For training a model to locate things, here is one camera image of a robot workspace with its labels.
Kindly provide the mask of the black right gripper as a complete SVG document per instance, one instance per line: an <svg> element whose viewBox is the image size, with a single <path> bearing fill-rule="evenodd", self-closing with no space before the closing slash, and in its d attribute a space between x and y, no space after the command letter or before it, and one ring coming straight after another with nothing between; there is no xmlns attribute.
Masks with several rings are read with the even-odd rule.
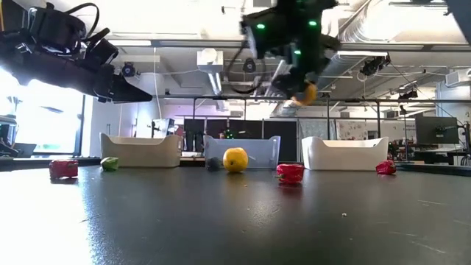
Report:
<svg viewBox="0 0 471 265"><path fill-rule="evenodd" d="M313 47L306 50L296 47L294 43L284 46L267 46L261 40L254 40L253 54L258 59L263 59L267 53L282 57L286 64L291 65L288 72L275 74L272 79L274 87L288 98L299 91L303 91L303 84L310 82L307 74L320 75L330 64L330 59L325 56L325 50L337 52L341 48L341 42L329 35L320 35L319 41Z"/></svg>

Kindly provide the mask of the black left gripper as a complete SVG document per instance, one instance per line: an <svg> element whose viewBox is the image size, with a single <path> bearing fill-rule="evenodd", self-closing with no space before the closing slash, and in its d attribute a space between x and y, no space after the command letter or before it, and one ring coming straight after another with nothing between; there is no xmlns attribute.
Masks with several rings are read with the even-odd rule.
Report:
<svg viewBox="0 0 471 265"><path fill-rule="evenodd" d="M115 67L111 64L92 64L90 68L79 60L48 55L47 70L48 83L95 96L100 102L134 103L152 100L151 94L128 83L124 76L114 75Z"/></svg>

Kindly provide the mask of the orange toy fruit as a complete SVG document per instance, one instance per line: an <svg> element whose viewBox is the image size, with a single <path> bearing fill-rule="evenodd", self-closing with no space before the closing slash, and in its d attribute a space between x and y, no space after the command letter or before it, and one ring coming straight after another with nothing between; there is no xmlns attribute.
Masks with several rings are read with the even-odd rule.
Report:
<svg viewBox="0 0 471 265"><path fill-rule="evenodd" d="M306 106L316 100L317 86L312 82L305 82L303 88L303 91L296 92L291 99L297 105Z"/></svg>

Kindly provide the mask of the red toy pepper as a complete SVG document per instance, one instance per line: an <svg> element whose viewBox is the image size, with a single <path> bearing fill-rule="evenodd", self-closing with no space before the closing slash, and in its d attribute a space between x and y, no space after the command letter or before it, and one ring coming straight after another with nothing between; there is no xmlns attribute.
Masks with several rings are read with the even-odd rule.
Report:
<svg viewBox="0 0 471 265"><path fill-rule="evenodd" d="M78 165L77 160L52 160L49 163L49 176L53 180L77 177Z"/></svg>
<svg viewBox="0 0 471 265"><path fill-rule="evenodd" d="M296 163L282 163L276 168L277 179L285 184L299 184L304 175L304 166Z"/></svg>
<svg viewBox="0 0 471 265"><path fill-rule="evenodd" d="M375 171L377 174L394 175L397 168L393 160L384 160L375 167Z"/></svg>

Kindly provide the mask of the yellow toy lemon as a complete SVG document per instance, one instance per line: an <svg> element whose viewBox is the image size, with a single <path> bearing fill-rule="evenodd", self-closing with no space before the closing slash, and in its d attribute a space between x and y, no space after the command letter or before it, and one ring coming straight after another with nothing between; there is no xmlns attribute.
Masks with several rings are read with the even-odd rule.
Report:
<svg viewBox="0 0 471 265"><path fill-rule="evenodd" d="M223 166L229 173L242 172L248 167L248 154L241 147L229 148L223 155Z"/></svg>

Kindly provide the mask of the beige plastic basket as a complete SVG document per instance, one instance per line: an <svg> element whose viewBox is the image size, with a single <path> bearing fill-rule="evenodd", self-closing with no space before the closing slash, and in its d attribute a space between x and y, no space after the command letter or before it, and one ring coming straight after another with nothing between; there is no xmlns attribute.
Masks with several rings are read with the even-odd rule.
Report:
<svg viewBox="0 0 471 265"><path fill-rule="evenodd" d="M118 158L120 167L173 168L180 165L183 139L178 135L164 138L132 138L99 135L101 157Z"/></svg>

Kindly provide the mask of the grey-blue plastic basket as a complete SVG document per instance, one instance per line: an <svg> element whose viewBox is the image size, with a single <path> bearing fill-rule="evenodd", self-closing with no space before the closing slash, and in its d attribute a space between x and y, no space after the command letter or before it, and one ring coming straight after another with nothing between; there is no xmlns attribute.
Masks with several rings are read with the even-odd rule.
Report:
<svg viewBox="0 0 471 265"><path fill-rule="evenodd" d="M221 161L229 148L241 147L248 154L248 169L276 169L279 161L280 136L270 139L217 139L204 136L205 160L217 157Z"/></svg>

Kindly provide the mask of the white plastic basket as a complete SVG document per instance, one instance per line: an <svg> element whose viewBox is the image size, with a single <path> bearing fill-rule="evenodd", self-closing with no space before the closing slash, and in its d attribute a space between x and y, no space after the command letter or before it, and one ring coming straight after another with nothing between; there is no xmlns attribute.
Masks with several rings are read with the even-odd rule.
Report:
<svg viewBox="0 0 471 265"><path fill-rule="evenodd" d="M374 171L387 159L389 138L369 140L302 139L304 167L314 171Z"/></svg>

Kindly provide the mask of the dark computer monitor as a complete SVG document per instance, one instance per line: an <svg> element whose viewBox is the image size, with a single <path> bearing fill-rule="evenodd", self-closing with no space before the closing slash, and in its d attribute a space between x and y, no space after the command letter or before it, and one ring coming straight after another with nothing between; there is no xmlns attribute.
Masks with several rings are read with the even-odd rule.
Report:
<svg viewBox="0 0 471 265"><path fill-rule="evenodd" d="M453 117L420 116L415 118L418 144L458 144L458 122Z"/></svg>

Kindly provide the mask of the silver ceiling duct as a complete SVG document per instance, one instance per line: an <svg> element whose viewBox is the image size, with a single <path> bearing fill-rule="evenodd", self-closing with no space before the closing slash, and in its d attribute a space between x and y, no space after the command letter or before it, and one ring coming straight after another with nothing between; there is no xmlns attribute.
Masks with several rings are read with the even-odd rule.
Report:
<svg viewBox="0 0 471 265"><path fill-rule="evenodd" d="M363 5L350 22L333 33L342 43L362 44L433 44L452 43L456 22L444 15L439 4L414 4L412 0L359 0Z"/></svg>

